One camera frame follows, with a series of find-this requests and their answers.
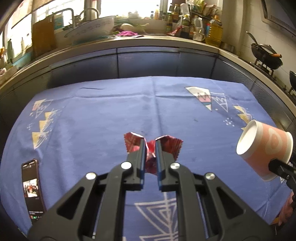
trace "red candy wrapper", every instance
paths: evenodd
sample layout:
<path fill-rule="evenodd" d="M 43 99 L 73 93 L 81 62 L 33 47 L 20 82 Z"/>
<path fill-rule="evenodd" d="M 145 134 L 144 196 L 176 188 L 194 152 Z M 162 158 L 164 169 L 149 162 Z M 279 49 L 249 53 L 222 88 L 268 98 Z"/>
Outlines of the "red candy wrapper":
<path fill-rule="evenodd" d="M 138 135 L 133 132 L 129 132 L 124 134 L 124 141 L 126 143 L 126 149 L 127 152 L 133 152 L 140 149 L 140 141 L 144 138 L 141 135 Z M 182 147 L 183 141 L 166 135 L 159 138 L 156 138 L 155 140 L 147 142 L 146 139 L 146 147 L 147 147 L 147 157 L 146 157 L 146 163 L 145 163 L 145 172 L 156 174 L 157 173 L 157 164 L 156 164 L 156 156 L 155 156 L 155 141 L 159 140 L 161 142 L 161 147 L 163 151 L 172 153 L 174 156 L 175 161 L 178 158 L 180 149 Z"/>

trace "tiled wall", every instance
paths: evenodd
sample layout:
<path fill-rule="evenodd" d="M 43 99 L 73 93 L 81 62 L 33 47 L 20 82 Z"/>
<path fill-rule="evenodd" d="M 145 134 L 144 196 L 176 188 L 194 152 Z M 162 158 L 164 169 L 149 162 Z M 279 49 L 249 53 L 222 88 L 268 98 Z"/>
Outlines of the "tiled wall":
<path fill-rule="evenodd" d="M 295 40 L 286 36 L 281 27 L 273 28 L 262 22 L 260 13 L 260 0 L 248 0 L 245 31 L 254 35 L 258 43 L 265 43 L 283 56 L 283 65 L 274 71 L 275 75 L 288 87 L 291 87 L 289 80 L 290 70 L 296 72 L 296 37 Z M 247 61 L 254 62 L 255 57 L 252 54 L 251 44 L 253 40 L 245 34 L 242 47 L 241 57 Z"/>

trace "sink faucet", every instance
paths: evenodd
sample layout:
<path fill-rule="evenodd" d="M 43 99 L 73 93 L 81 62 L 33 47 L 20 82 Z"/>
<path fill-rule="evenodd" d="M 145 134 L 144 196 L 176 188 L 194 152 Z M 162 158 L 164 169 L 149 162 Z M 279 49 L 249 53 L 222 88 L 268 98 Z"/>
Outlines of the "sink faucet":
<path fill-rule="evenodd" d="M 53 19 L 54 15 L 56 15 L 57 13 L 64 12 L 64 11 L 67 11 L 67 10 L 70 10 L 70 11 L 71 11 L 72 19 L 75 19 L 75 17 L 74 17 L 74 11 L 73 11 L 72 8 L 65 8 L 65 9 L 62 9 L 62 10 L 60 10 L 60 11 L 54 12 L 54 13 L 52 14 L 52 19 Z M 72 21 L 72 22 L 73 22 L 73 23 L 72 23 L 72 26 L 73 26 L 73 29 L 74 29 L 74 28 L 76 28 L 75 20 Z"/>
<path fill-rule="evenodd" d="M 84 10 L 79 14 L 79 17 L 81 17 L 81 14 L 83 14 L 86 10 L 94 10 L 94 11 L 96 11 L 96 18 L 99 18 L 100 13 L 99 13 L 98 9 L 95 9 L 95 8 L 93 8 L 93 7 L 89 7 L 89 8 L 84 9 Z"/>

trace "smartphone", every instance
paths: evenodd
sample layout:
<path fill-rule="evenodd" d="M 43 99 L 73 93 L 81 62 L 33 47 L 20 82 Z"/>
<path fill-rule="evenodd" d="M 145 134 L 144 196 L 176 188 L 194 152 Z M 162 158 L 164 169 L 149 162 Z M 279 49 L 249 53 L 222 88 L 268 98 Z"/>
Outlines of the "smartphone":
<path fill-rule="evenodd" d="M 38 161 L 36 159 L 22 164 L 22 186 L 29 217 L 32 224 L 34 224 L 46 211 L 39 182 Z"/>

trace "pink paper cup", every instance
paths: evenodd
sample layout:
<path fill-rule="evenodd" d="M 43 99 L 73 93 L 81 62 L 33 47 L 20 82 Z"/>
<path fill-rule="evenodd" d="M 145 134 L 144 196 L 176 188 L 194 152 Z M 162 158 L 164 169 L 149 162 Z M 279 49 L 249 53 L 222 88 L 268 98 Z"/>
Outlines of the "pink paper cup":
<path fill-rule="evenodd" d="M 271 181 L 277 177 L 268 170 L 271 159 L 278 158 L 288 163 L 293 150 L 293 137 L 289 132 L 251 120 L 242 133 L 237 154 L 264 180 Z"/>

